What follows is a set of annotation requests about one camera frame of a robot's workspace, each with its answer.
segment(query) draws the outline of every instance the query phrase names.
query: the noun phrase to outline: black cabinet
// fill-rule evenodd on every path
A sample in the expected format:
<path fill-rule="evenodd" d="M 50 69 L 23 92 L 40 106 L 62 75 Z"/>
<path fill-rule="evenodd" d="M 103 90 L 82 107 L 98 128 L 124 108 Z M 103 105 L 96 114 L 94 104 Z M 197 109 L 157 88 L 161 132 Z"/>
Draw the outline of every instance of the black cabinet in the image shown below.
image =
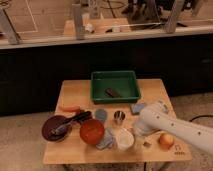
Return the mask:
<path fill-rule="evenodd" d="M 170 96 L 213 91 L 213 35 L 0 50 L 0 114 L 54 110 L 63 80 L 134 70 Z"/>

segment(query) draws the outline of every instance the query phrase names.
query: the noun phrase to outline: shoe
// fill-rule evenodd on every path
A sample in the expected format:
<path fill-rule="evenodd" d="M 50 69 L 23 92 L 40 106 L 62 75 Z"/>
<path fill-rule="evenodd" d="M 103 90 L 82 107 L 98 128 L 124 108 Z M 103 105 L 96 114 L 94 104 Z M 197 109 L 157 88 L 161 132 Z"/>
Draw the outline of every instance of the shoe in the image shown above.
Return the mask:
<path fill-rule="evenodd" d="M 132 12 L 133 12 L 133 6 L 128 5 L 121 13 L 122 14 L 128 14 L 128 13 L 132 13 Z"/>
<path fill-rule="evenodd" d="M 136 10 L 135 13 L 132 16 L 132 20 L 137 20 L 140 17 L 140 10 Z"/>

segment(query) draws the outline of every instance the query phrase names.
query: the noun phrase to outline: glass railing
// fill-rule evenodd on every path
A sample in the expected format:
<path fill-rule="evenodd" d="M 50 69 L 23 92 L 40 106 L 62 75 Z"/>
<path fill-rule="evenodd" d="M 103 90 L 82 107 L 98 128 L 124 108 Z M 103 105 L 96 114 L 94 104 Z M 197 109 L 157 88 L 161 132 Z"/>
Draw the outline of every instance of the glass railing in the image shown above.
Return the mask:
<path fill-rule="evenodd" d="M 0 0 L 0 7 L 17 44 L 196 34 L 207 26 L 213 33 L 213 0 Z M 0 41 L 11 34 L 2 17 Z"/>

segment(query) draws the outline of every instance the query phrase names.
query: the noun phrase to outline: green tray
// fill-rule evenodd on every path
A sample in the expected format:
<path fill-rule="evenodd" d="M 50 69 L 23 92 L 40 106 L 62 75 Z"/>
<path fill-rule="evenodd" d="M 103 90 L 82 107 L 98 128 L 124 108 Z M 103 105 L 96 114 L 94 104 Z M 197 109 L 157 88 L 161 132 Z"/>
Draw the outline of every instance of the green tray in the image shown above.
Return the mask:
<path fill-rule="evenodd" d="M 110 97 L 105 92 L 107 88 L 112 88 L 121 97 Z M 134 71 L 93 72 L 90 95 L 95 104 L 135 103 L 141 97 Z"/>

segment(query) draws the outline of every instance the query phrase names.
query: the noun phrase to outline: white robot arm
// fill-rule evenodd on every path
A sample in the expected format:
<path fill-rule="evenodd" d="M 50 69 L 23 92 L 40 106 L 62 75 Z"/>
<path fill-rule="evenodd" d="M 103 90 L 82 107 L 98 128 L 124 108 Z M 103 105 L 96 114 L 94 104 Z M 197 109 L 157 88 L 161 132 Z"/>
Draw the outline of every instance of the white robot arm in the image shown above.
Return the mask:
<path fill-rule="evenodd" d="M 142 109 L 133 128 L 138 135 L 148 135 L 157 129 L 164 130 L 213 154 L 213 129 L 167 115 L 167 107 L 161 101 Z"/>

